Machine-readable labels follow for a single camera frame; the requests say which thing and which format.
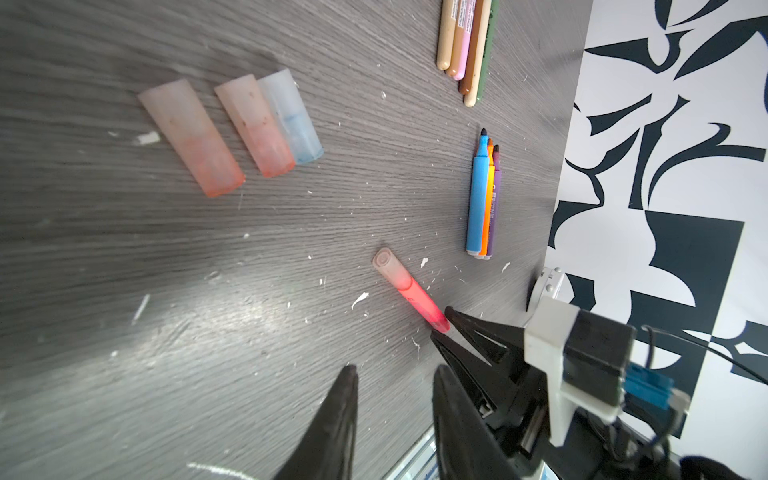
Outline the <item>pink pen tan cap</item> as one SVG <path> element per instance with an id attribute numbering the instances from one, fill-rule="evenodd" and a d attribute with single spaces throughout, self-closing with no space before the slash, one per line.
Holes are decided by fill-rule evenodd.
<path id="1" fill-rule="evenodd" d="M 475 0 L 465 1 L 463 35 L 461 36 L 460 50 L 458 51 L 459 64 L 458 64 L 457 72 L 453 76 L 453 79 L 457 81 L 462 80 L 466 73 L 468 54 L 469 54 L 469 45 L 470 45 L 470 39 L 471 39 L 473 23 L 474 23 L 475 9 L 476 9 Z"/>

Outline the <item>green pen pink cap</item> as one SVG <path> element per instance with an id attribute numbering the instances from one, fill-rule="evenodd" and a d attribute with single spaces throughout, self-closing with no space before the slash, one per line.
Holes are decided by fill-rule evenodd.
<path id="1" fill-rule="evenodd" d="M 487 28 L 487 35 L 484 47 L 483 60 L 481 65 L 481 72 L 478 84 L 477 101 L 480 102 L 483 98 L 486 81 L 488 78 L 488 72 L 490 68 L 490 62 L 492 57 L 493 40 L 495 36 L 497 16 L 499 13 L 499 0 L 493 0 L 491 3 L 489 22 Z"/>

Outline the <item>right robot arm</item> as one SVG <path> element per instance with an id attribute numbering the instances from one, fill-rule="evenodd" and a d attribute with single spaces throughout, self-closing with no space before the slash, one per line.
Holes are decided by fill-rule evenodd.
<path id="1" fill-rule="evenodd" d="M 724 464 L 674 458 L 689 396 L 631 359 L 632 326 L 547 301 L 527 325 L 452 307 L 431 339 L 436 462 L 444 479 L 731 479 Z"/>

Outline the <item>cream pen purple cap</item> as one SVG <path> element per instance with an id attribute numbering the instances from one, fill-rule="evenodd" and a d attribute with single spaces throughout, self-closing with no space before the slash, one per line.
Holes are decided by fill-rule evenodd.
<path id="1" fill-rule="evenodd" d="M 466 107 L 473 107 L 477 102 L 478 84 L 479 84 L 481 65 L 482 65 L 483 54 L 484 54 L 484 47 L 485 47 L 485 41 L 486 41 L 486 35 L 487 35 L 491 3 L 492 3 L 492 0 L 485 0 L 485 1 L 486 1 L 486 4 L 482 11 L 482 19 L 481 19 L 480 30 L 479 30 L 478 44 L 476 48 L 476 57 L 475 57 L 476 63 L 475 63 L 473 75 L 472 75 L 472 86 L 469 93 L 466 95 L 463 95 L 464 96 L 463 102 Z"/>

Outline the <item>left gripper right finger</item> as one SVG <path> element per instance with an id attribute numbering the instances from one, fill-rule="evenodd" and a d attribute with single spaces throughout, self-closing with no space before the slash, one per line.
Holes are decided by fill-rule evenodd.
<path id="1" fill-rule="evenodd" d="M 447 365 L 433 378 L 433 426 L 440 479 L 519 479 Z"/>

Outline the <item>orange highlighter marker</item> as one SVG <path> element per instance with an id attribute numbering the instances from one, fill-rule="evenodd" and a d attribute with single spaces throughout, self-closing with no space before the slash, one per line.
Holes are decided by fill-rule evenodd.
<path id="1" fill-rule="evenodd" d="M 490 216 L 491 216 L 491 209 L 492 209 L 493 182 L 494 182 L 494 176 L 495 176 L 493 149 L 494 149 L 494 143 L 492 139 L 489 138 L 488 148 L 487 148 L 489 164 L 488 164 L 488 174 L 487 174 L 487 180 L 486 180 L 486 195 L 485 195 L 485 205 L 484 205 L 482 243 L 481 243 L 480 253 L 478 254 L 478 257 L 480 259 L 488 258 L 487 252 L 488 252 L 488 243 L 489 243 Z"/>

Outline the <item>beige fountain pen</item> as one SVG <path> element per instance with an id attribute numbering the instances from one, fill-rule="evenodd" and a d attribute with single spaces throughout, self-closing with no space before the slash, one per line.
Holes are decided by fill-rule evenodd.
<path id="1" fill-rule="evenodd" d="M 458 1 L 443 0 L 436 54 L 436 66 L 441 71 L 446 71 L 451 63 L 457 15 Z"/>

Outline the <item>purple highlighter marker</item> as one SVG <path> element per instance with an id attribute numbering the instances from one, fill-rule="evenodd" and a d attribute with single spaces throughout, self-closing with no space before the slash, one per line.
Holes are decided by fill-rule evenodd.
<path id="1" fill-rule="evenodd" d="M 493 181 L 493 188 L 492 188 L 490 221 L 489 221 L 489 229 L 488 229 L 489 237 L 488 237 L 488 243 L 487 243 L 487 252 L 485 255 L 486 259 L 490 259 L 493 255 L 495 223 L 496 223 L 496 214 L 498 210 L 497 203 L 498 203 L 498 196 L 501 188 L 500 184 L 502 180 L 499 144 L 496 144 L 494 146 L 492 158 L 494 162 L 494 181 Z"/>

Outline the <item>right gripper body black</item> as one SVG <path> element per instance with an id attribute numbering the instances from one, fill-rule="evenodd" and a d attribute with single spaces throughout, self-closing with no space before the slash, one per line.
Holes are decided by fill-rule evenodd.
<path id="1" fill-rule="evenodd" d="M 560 479 L 595 479 L 606 451 L 587 412 L 574 412 L 565 442 L 556 447 L 550 441 L 546 376 L 523 366 L 512 370 L 510 380 L 503 407 L 485 421 L 514 474 L 530 478 L 547 466 Z"/>

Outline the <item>blue highlighter marker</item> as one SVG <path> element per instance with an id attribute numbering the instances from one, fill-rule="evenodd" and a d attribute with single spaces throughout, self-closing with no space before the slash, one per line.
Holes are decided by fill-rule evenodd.
<path id="1" fill-rule="evenodd" d="M 489 169 L 488 140 L 487 130 L 482 128 L 473 158 L 467 224 L 466 251 L 472 256 L 479 255 L 482 250 Z"/>

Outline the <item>clear blue marker cap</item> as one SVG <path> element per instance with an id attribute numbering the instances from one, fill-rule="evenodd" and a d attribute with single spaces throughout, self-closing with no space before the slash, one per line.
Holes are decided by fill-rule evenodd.
<path id="1" fill-rule="evenodd" d="M 298 165 L 318 160 L 324 149 L 289 69 L 257 80 Z"/>

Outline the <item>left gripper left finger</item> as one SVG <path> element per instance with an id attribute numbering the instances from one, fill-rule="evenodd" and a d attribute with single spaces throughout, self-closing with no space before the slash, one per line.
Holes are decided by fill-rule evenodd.
<path id="1" fill-rule="evenodd" d="M 274 479 L 351 479 L 359 377 L 341 369 L 301 441 Z"/>

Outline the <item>clear orange marker cap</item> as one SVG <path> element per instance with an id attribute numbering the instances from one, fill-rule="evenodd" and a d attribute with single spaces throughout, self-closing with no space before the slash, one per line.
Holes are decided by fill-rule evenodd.
<path id="1" fill-rule="evenodd" d="M 253 74 L 220 84 L 214 92 L 264 177 L 277 177 L 295 167 L 288 143 Z"/>

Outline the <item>pink highlighter marker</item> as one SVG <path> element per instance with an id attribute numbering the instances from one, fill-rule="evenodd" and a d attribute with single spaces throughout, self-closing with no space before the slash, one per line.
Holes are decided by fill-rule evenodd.
<path id="1" fill-rule="evenodd" d="M 433 329 L 440 333 L 450 330 L 443 311 L 389 248 L 381 248 L 374 255 L 372 264 Z"/>

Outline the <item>clear purple marker cap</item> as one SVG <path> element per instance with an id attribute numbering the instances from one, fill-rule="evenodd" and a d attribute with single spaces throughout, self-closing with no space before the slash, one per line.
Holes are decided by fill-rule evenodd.
<path id="1" fill-rule="evenodd" d="M 206 196 L 244 183 L 244 173 L 187 80 L 147 89 L 138 99 Z"/>

